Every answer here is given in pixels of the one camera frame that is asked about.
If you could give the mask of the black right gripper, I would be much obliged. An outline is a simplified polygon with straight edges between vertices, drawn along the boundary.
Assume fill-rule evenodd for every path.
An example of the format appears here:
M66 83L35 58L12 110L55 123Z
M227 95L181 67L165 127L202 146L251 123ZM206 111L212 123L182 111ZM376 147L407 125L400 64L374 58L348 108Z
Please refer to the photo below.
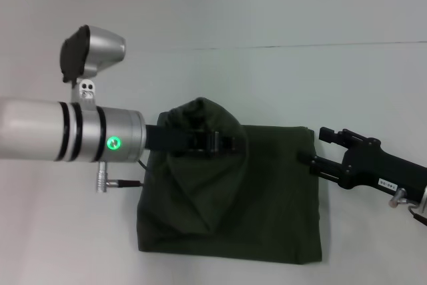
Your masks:
M390 195L398 188L406 190L409 200L420 202L426 189L426 168L382 150L380 142L348 129L337 133L321 127L319 140L347 148L342 166L325 158L298 152L297 159L309 167L310 174L337 183L350 190L370 186Z

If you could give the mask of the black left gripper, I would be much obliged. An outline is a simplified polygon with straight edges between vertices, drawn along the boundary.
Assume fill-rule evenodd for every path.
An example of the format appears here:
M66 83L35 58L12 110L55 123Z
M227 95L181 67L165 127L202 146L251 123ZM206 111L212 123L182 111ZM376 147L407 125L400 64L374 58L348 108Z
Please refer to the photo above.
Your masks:
M146 125L145 148L152 152L221 156L241 151L240 141L219 131L190 132L181 129Z

